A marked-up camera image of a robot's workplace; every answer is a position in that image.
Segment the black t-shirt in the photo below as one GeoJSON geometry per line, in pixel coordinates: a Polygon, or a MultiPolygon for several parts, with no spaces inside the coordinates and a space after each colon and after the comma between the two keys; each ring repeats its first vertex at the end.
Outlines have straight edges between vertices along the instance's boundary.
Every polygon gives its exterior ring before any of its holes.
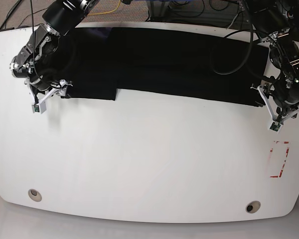
{"type": "Polygon", "coordinates": [[[115,100],[119,89],[257,106],[252,85],[264,74],[268,49],[233,39],[149,28],[76,28],[60,38],[40,71],[72,83],[68,98],[115,100]]]}

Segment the red tape rectangle marking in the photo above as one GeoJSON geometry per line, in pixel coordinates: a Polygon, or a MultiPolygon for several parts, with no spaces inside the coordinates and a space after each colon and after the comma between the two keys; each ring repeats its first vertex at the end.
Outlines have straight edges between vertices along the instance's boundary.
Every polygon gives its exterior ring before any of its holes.
{"type": "Polygon", "coordinates": [[[290,150],[289,141],[274,141],[271,147],[267,174],[270,178],[281,178],[290,150]]]}

